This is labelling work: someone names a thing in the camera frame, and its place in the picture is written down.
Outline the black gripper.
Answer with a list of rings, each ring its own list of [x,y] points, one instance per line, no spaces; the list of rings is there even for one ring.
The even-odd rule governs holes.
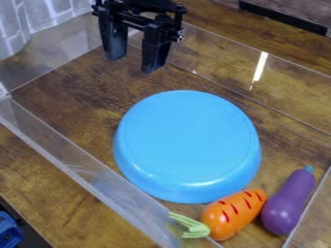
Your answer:
[[[186,13],[187,7],[174,0],[95,0],[92,15],[99,18],[106,58],[126,56],[129,26],[145,30],[142,69],[151,74],[166,64],[171,43],[185,38]]]

